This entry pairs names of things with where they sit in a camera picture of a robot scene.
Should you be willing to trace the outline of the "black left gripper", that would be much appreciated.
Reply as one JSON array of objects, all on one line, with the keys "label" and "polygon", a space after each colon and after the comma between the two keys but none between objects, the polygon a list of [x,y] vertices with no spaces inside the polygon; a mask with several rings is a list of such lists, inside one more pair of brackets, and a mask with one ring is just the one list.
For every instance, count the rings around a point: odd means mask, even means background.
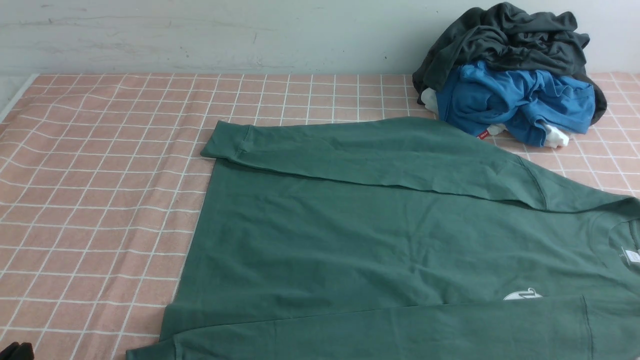
[{"label": "black left gripper", "polygon": [[12,342],[0,351],[0,360],[34,360],[34,347],[30,342]]}]

